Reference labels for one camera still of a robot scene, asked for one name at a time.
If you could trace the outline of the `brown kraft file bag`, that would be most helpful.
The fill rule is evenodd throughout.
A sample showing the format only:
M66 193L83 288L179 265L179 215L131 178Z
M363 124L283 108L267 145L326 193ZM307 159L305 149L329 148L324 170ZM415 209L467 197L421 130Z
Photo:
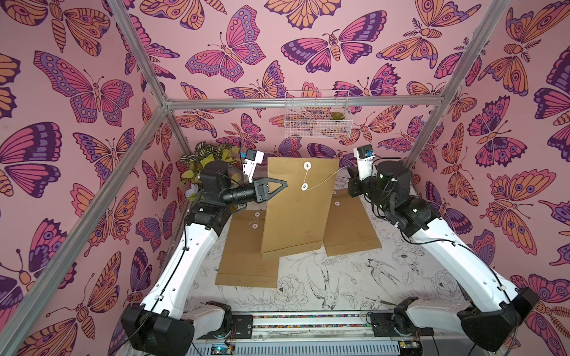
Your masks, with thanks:
M215 284L274 289L279 259L261 258L265 212L245 210L232 216Z
M333 192L323 242L328 257L381 249L365 206L346 189Z
M337 159L268 159L268 177L285 181L287 187L267 203L261 241L263 260L322 247L338 172Z

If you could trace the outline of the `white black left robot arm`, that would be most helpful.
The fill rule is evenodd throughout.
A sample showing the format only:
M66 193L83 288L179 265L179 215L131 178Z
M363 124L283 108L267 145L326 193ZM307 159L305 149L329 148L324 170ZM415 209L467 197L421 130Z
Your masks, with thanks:
M254 164L244 164L247 181L233 181L229 164L215 160L199 174L202 189L186 215L174 254L151 292L138 305L127 306L121 316L126 343L146 355L186 355L196 339L205 335L225 338L233 333L230 306L208 302L186 313L184 306L194 279L220 237L231 215L247 203L271 200L287 187L281 179L253 178Z

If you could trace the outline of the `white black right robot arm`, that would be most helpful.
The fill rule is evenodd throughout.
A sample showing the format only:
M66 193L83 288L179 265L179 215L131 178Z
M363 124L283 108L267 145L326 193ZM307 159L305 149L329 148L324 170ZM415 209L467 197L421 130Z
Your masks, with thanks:
M358 159L348 171L350 196L367 198L373 211L394 225L405 242L426 249L469 296L458 306L406 298L393 310L396 331L401 335L427 328L458 332L487 352L509 354L504 342L516 338L539 301L537 294L501 277L426 200L411 195L411 172L402 161L377 163L368 157Z

